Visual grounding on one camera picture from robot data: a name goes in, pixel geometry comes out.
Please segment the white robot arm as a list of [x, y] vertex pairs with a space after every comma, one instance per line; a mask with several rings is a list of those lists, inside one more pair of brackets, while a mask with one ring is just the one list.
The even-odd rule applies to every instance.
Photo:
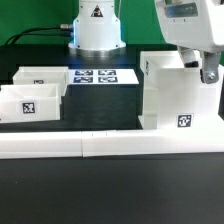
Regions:
[[[177, 47], [186, 67], [198, 64], [195, 53], [199, 52], [201, 80], [216, 83], [224, 51], [224, 0], [153, 1], [166, 43]], [[72, 32], [69, 49], [77, 55], [107, 57], [126, 47], [114, 0], [79, 0]]]

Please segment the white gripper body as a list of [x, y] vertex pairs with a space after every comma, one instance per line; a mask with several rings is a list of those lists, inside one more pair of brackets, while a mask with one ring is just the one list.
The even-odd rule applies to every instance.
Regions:
[[224, 51], [224, 0], [154, 0], [169, 44], [216, 53]]

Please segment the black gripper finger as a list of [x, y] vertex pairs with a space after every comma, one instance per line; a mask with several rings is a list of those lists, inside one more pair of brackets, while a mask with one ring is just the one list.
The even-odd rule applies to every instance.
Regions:
[[195, 53], [192, 49], [178, 46], [177, 50], [185, 68], [198, 66], [198, 61], [196, 60]]
[[200, 52], [202, 68], [200, 69], [201, 81], [205, 84], [213, 84], [219, 81], [218, 67], [221, 53]]

